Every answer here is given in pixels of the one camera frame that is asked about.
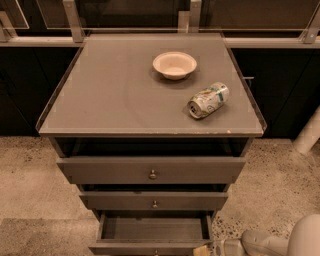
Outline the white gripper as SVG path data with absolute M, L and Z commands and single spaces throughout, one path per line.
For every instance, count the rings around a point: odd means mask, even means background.
M 209 245 L 202 245 L 193 249 L 193 256 L 212 256 L 212 255 L 213 256 L 248 256 L 239 238 L 215 240 L 213 242 L 213 249 Z

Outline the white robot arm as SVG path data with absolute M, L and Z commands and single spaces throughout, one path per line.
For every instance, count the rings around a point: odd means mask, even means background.
M 320 215 L 301 218 L 288 239 L 246 230 L 239 239 L 216 240 L 197 247 L 193 256 L 320 256 Z

